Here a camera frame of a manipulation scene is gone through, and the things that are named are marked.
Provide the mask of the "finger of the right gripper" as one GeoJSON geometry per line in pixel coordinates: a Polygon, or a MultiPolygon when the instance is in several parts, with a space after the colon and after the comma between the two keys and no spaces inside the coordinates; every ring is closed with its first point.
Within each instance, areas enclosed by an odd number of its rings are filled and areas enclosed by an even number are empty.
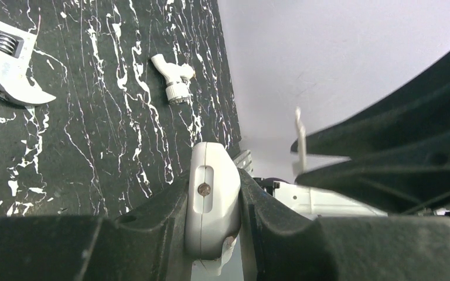
{"type": "Polygon", "coordinates": [[[313,155],[362,157],[450,130],[450,51],[352,117],[306,136],[313,155]]]}
{"type": "Polygon", "coordinates": [[[450,152],[404,152],[300,174],[296,183],[335,191],[392,214],[450,205],[450,152]]]}

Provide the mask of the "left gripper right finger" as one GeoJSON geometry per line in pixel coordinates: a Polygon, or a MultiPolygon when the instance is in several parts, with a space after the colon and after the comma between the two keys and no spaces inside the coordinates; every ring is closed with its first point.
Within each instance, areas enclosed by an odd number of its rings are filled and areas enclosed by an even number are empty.
{"type": "Polygon", "coordinates": [[[241,180],[245,280],[450,280],[450,219],[307,219],[241,180]]]}

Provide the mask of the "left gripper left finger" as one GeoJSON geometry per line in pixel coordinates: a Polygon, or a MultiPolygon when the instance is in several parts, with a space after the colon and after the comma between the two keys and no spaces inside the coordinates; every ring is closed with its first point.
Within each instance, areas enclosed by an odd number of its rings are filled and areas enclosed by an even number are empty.
{"type": "Polygon", "coordinates": [[[115,219],[0,217],[0,280],[190,280],[188,184],[184,173],[115,219]]]}

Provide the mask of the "white remote control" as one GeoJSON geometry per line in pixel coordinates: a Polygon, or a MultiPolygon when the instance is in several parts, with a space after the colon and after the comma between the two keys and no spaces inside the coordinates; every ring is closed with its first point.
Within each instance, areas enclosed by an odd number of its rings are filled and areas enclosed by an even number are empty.
{"type": "Polygon", "coordinates": [[[185,249],[197,267],[221,275],[241,227],[238,169],[221,143],[192,150],[185,222],[185,249]]]}

